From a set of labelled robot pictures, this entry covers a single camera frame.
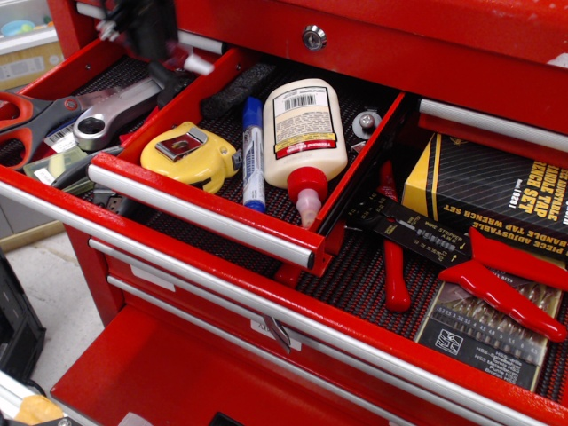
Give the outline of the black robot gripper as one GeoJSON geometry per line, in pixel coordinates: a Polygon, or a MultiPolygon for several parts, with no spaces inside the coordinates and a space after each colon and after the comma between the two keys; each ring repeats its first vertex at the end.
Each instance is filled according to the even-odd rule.
{"type": "Polygon", "coordinates": [[[142,59],[164,61],[170,57],[168,39],[133,36],[138,31],[178,30],[174,1],[99,1],[99,7],[103,18],[96,29],[101,40],[115,41],[125,35],[134,53],[142,59]]]}

